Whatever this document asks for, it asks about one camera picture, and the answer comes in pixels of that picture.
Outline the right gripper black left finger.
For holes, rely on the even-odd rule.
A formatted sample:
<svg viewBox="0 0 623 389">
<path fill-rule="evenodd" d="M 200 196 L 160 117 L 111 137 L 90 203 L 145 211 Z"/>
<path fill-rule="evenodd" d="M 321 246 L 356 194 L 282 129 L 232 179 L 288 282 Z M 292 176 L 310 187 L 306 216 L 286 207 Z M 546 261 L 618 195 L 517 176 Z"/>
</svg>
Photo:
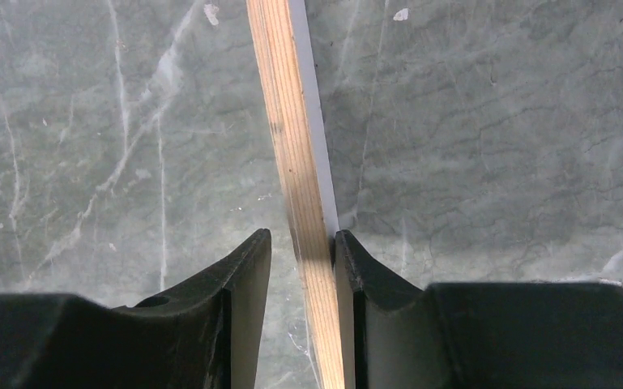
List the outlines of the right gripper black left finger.
<svg viewBox="0 0 623 389">
<path fill-rule="evenodd" d="M 0 388 L 251 388 L 271 233 L 136 306 L 0 294 Z"/>
</svg>

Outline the white wooden picture frame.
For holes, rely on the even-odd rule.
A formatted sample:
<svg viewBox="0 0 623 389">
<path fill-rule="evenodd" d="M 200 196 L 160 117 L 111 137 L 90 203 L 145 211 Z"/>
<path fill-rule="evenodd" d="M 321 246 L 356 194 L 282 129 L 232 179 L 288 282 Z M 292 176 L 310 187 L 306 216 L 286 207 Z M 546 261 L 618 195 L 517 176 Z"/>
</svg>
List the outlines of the white wooden picture frame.
<svg viewBox="0 0 623 389">
<path fill-rule="evenodd" d="M 318 384 L 353 388 L 333 259 L 339 217 L 306 4 L 249 0 L 246 7 Z"/>
</svg>

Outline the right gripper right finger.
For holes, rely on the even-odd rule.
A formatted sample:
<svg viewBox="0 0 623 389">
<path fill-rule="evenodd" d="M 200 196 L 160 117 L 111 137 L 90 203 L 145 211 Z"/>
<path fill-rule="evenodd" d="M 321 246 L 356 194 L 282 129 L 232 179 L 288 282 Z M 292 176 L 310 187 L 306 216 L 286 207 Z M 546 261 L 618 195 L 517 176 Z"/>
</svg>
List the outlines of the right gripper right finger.
<svg viewBox="0 0 623 389">
<path fill-rule="evenodd" d="M 419 289 L 347 230 L 335 279 L 349 388 L 623 388 L 623 288 L 440 282 Z"/>
</svg>

